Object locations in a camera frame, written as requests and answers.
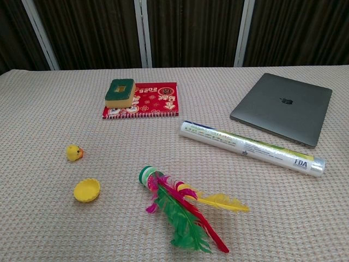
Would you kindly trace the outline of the cling film roll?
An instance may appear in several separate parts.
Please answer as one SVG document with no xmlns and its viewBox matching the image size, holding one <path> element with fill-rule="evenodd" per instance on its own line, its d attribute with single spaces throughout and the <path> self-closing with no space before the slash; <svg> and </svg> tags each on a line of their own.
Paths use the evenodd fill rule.
<svg viewBox="0 0 349 262">
<path fill-rule="evenodd" d="M 179 134 L 205 144 L 223 148 L 243 156 L 255 158 L 314 177 L 321 177 L 324 174 L 326 166 L 325 160 L 321 158 L 190 121 L 182 122 Z"/>
</svg>

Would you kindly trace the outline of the dark pleated curtain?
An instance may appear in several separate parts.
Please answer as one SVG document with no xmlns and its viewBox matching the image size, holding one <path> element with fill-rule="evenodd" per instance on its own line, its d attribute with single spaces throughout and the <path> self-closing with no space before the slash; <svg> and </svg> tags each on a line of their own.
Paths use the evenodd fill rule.
<svg viewBox="0 0 349 262">
<path fill-rule="evenodd" d="M 61 70 L 142 66 L 134 0 L 34 0 Z M 231 67 L 244 0 L 147 0 L 153 67 Z M 349 0 L 255 0 L 243 66 L 349 65 Z"/>
</svg>

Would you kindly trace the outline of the colourful feather shuttlecock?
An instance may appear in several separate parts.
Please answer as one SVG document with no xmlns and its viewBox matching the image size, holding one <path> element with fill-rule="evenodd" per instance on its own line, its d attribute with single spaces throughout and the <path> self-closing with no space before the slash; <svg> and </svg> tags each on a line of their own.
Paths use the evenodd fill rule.
<svg viewBox="0 0 349 262">
<path fill-rule="evenodd" d="M 209 221 L 192 202 L 232 212 L 248 212 L 249 208 L 246 205 L 221 193 L 204 196 L 202 192 L 183 181 L 172 181 L 170 176 L 164 175 L 150 165 L 139 173 L 139 182 L 153 193 L 153 203 L 146 208 L 146 211 L 155 213 L 157 210 L 162 210 L 173 226 L 172 245 L 210 253 L 208 238 L 211 238 L 221 252 L 229 252 Z"/>
</svg>

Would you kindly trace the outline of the red spiral calendar notebook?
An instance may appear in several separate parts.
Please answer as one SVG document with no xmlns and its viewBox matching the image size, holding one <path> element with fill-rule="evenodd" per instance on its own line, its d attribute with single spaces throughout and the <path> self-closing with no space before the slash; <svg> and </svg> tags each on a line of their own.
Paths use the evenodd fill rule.
<svg viewBox="0 0 349 262">
<path fill-rule="evenodd" d="M 103 119 L 178 116 L 175 82 L 137 83 L 132 106 L 125 109 L 105 108 Z"/>
</svg>

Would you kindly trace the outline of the small green box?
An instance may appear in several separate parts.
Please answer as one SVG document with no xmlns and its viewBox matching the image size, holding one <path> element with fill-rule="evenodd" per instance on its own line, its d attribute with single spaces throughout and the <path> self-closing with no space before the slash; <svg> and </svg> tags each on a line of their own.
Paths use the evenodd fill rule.
<svg viewBox="0 0 349 262">
<path fill-rule="evenodd" d="M 133 79 L 113 79 L 105 96 L 105 106 L 109 109 L 131 107 L 135 88 Z"/>
</svg>

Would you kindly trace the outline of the yellow round plastic disc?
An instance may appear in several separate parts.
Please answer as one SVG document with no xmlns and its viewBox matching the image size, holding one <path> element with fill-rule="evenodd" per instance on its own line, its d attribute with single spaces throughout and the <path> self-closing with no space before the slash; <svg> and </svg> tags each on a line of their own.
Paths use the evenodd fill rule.
<svg viewBox="0 0 349 262">
<path fill-rule="evenodd" d="M 82 203 L 95 200 L 100 194 L 100 182 L 94 178 L 80 181 L 74 188 L 74 198 Z"/>
</svg>

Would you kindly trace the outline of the white metal frame post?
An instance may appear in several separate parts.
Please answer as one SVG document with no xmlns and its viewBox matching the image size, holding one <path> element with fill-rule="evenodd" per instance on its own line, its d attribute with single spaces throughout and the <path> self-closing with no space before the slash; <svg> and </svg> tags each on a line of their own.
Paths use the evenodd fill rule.
<svg viewBox="0 0 349 262">
<path fill-rule="evenodd" d="M 53 51 L 50 40 L 46 34 L 44 25 L 35 6 L 34 0 L 21 0 L 28 18 L 33 27 L 34 33 L 38 39 L 40 47 L 43 51 L 45 59 L 51 70 L 60 70 L 56 55 Z"/>
<path fill-rule="evenodd" d="M 147 0 L 134 0 L 142 68 L 153 68 Z"/>
<path fill-rule="evenodd" d="M 242 67 L 249 38 L 249 32 L 255 7 L 255 0 L 244 0 L 242 17 L 234 57 L 234 67 Z"/>
</svg>

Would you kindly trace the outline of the beige woven tablecloth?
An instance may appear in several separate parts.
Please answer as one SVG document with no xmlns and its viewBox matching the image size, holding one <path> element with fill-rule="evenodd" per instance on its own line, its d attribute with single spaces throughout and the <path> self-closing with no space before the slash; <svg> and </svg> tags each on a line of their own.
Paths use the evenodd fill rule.
<svg viewBox="0 0 349 262">
<path fill-rule="evenodd" d="M 332 89 L 320 139 L 304 147 L 230 119 L 264 74 Z M 176 82 L 179 116 L 103 120 L 113 79 Z M 326 160 L 314 178 L 181 137 L 189 120 Z M 66 148 L 83 157 L 71 162 Z M 162 212 L 139 183 L 146 165 L 206 194 L 249 206 L 234 213 L 198 204 L 229 248 L 171 245 Z M 74 198 L 94 178 L 99 196 Z M 0 262 L 349 262 L 349 65 L 155 68 L 0 76 Z"/>
</svg>

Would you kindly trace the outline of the small yellow duck toy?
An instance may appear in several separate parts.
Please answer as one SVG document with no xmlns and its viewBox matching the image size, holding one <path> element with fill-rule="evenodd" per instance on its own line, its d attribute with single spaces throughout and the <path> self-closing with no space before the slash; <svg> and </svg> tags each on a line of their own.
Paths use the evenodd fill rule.
<svg viewBox="0 0 349 262">
<path fill-rule="evenodd" d="M 66 156 L 71 162 L 79 160 L 83 157 L 83 149 L 77 145 L 69 145 L 66 148 Z"/>
</svg>

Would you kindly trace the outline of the grey closed laptop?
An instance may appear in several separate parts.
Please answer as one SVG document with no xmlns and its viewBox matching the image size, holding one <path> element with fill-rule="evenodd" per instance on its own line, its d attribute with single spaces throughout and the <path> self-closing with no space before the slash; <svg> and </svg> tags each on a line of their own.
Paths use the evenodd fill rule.
<svg viewBox="0 0 349 262">
<path fill-rule="evenodd" d="M 230 118 L 315 147 L 331 96 L 329 88 L 265 73 Z"/>
</svg>

